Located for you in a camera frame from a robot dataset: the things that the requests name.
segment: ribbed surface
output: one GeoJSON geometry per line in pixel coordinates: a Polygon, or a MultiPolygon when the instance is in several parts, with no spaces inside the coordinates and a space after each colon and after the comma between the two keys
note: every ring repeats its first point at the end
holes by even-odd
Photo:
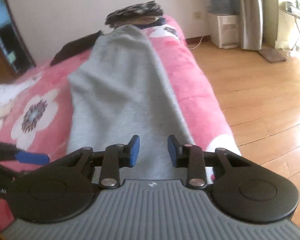
{"type": "Polygon", "coordinates": [[[288,220],[271,225],[233,220],[215,208],[205,192],[187,189],[179,180],[127,180],[119,189],[103,191],[89,210],[72,220],[51,225],[17,220],[3,236],[7,240],[294,240],[300,239],[300,229],[288,220]]]}

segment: bed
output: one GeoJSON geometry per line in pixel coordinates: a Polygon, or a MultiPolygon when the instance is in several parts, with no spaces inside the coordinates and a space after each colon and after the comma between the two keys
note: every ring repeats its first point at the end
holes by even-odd
{"type": "MultiPolygon", "coordinates": [[[[162,63],[193,139],[191,142],[205,151],[214,152],[215,148],[224,147],[240,154],[212,88],[187,48],[181,28],[173,18],[164,17],[164,25],[146,28],[142,32],[162,63]]],[[[68,75],[83,65],[90,54],[91,49],[53,67],[46,63],[21,76],[16,84],[31,80],[32,85],[14,99],[15,106],[0,126],[0,142],[16,144],[28,152],[45,153],[50,161],[64,156],[74,113],[68,75]],[[26,122],[26,116],[36,109],[43,109],[43,112],[33,126],[26,122]]],[[[2,164],[16,171],[31,171],[39,167],[17,161],[2,164]]],[[[12,221],[9,207],[0,199],[0,231],[12,221]]]]}

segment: flower center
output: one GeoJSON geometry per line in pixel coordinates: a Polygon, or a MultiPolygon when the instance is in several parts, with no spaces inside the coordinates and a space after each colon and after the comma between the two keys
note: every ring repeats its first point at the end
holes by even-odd
{"type": "Polygon", "coordinates": [[[29,110],[26,112],[25,116],[23,117],[22,122],[22,131],[24,133],[32,131],[36,126],[37,122],[43,116],[44,111],[46,110],[48,104],[47,100],[42,101],[40,100],[37,104],[30,106],[29,110]]]}

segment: gray cloth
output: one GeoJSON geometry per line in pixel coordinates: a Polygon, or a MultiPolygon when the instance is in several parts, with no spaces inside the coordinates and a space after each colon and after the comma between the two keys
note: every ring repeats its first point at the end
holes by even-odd
{"type": "MultiPolygon", "coordinates": [[[[150,41],[132,25],[97,39],[88,61],[69,76],[74,113],[68,153],[84,146],[103,151],[140,136],[134,168],[122,179],[185,179],[172,166],[167,138],[194,141],[186,126],[162,63],[150,41]]],[[[98,180],[96,169],[93,181],[98,180]]]]}

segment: floor plank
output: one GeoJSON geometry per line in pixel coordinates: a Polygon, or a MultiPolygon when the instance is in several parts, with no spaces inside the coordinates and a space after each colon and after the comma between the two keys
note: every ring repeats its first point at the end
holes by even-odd
{"type": "MultiPolygon", "coordinates": [[[[270,64],[256,52],[212,43],[192,53],[242,155],[289,178],[300,192],[300,61],[270,64]]],[[[292,221],[300,226],[300,203],[292,221]]]]}

